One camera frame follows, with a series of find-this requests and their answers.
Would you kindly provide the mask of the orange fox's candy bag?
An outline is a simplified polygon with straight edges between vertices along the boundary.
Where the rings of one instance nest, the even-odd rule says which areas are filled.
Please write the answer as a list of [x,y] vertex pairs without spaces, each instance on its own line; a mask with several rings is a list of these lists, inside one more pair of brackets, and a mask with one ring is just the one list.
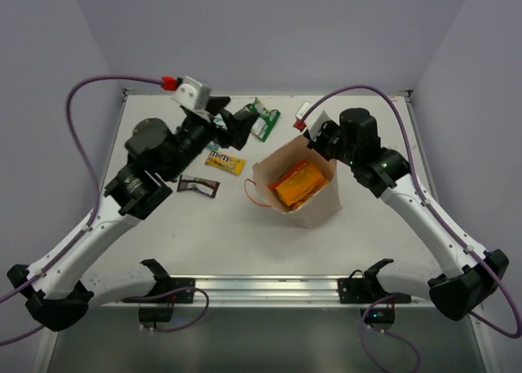
[[285,180],[290,178],[299,168],[305,166],[307,164],[307,159],[301,159],[296,162],[291,168],[289,168],[283,175],[281,175],[275,182],[269,183],[268,188],[270,190],[275,190],[276,187],[282,184]]

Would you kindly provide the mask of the beige paper bag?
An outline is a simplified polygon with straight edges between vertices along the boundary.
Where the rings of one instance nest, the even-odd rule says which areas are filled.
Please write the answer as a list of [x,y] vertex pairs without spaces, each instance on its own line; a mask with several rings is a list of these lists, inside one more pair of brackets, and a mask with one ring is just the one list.
[[[326,178],[326,184],[311,195],[297,209],[287,206],[269,184],[277,182],[297,162],[306,160],[317,166]],[[340,211],[342,206],[338,193],[337,163],[326,161],[316,151],[307,147],[307,139],[299,135],[275,152],[252,166],[252,181],[260,196],[260,206],[267,206],[296,224],[312,229],[324,223]]]

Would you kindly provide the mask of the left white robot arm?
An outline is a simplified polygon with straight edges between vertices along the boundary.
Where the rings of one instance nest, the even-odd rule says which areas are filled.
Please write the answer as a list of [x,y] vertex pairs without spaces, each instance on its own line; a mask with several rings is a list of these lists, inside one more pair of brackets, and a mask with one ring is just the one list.
[[230,113],[227,96],[211,98],[201,111],[185,109],[171,131],[160,118],[138,123],[125,143],[127,163],[108,182],[91,212],[53,250],[30,264],[16,264],[7,277],[25,297],[33,319],[62,331],[89,309],[119,300],[166,302],[179,292],[154,259],[118,274],[89,274],[88,269],[126,232],[151,215],[171,194],[170,182],[214,141],[242,149],[259,117],[255,110]]

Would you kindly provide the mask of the teal fox's candy bag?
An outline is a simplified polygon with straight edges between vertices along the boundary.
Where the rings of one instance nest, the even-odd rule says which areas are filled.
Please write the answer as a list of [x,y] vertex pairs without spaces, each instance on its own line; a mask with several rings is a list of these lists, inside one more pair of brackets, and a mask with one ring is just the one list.
[[220,114],[214,118],[212,127],[214,132],[214,139],[208,143],[207,148],[212,151],[217,151],[220,149],[219,138],[224,132],[227,131],[226,123]]

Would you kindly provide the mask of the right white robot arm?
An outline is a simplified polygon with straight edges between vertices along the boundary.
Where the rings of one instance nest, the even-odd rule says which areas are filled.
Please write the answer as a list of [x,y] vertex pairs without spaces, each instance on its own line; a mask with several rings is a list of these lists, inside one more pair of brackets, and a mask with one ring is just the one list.
[[419,262],[382,259],[364,272],[368,299],[379,302],[393,293],[416,296],[459,321],[496,291],[492,276],[503,277],[507,256],[488,250],[456,224],[412,176],[406,159],[381,145],[368,110],[346,109],[337,122],[321,112],[305,124],[308,148],[349,166],[356,181],[404,220],[438,264],[430,269]]

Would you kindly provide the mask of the brown chocolate bar wrapper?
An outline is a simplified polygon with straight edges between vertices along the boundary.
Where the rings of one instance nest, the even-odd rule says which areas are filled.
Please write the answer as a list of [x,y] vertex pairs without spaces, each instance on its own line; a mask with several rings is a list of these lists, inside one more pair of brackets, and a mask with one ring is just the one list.
[[181,175],[177,185],[177,192],[193,191],[208,198],[215,198],[220,182],[191,175]]

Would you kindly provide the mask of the green snack pouch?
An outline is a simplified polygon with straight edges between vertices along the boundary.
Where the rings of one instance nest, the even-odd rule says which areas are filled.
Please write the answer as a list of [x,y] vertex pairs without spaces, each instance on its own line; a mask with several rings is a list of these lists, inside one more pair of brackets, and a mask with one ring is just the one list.
[[281,117],[280,110],[268,109],[257,97],[254,98],[254,101],[240,108],[240,111],[257,112],[259,114],[258,119],[250,130],[250,133],[262,142],[267,141]]

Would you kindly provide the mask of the orange snack bag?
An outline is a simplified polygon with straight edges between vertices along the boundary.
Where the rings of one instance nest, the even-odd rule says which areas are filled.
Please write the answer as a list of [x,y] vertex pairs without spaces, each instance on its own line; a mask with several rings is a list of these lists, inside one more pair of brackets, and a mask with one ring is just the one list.
[[275,191],[283,203],[294,206],[310,194],[314,194],[327,182],[320,168],[313,163],[305,162],[277,184]]
[[312,189],[309,193],[302,196],[297,202],[295,202],[290,208],[295,211],[299,207],[301,207],[307,200],[312,198],[315,194],[320,192],[325,185],[329,183],[328,180],[324,181],[322,184],[317,185],[314,189]]

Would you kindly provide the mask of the yellow m&m's packet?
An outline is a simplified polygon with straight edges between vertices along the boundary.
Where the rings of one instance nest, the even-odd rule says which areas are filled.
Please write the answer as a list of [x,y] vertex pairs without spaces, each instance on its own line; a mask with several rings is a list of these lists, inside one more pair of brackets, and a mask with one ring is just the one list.
[[234,176],[239,176],[242,173],[245,164],[245,159],[232,157],[215,150],[211,150],[205,160],[206,166],[218,168]]

